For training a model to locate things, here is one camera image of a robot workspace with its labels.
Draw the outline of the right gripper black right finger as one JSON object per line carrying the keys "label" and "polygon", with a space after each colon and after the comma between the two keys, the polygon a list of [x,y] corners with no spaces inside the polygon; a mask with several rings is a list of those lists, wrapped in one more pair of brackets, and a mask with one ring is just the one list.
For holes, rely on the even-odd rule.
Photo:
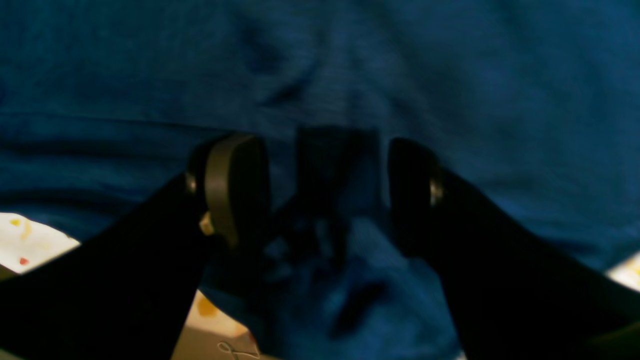
{"label": "right gripper black right finger", "polygon": [[469,360],[637,360],[639,293],[541,240],[404,137],[388,150],[398,247],[434,269]]}

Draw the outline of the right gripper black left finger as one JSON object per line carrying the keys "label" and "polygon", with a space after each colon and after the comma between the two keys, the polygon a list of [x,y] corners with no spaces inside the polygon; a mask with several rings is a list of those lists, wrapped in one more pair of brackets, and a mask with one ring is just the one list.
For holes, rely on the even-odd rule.
{"label": "right gripper black left finger", "polygon": [[233,133],[81,246],[1,283],[1,350],[19,360],[169,360],[214,253],[270,207],[263,139]]}

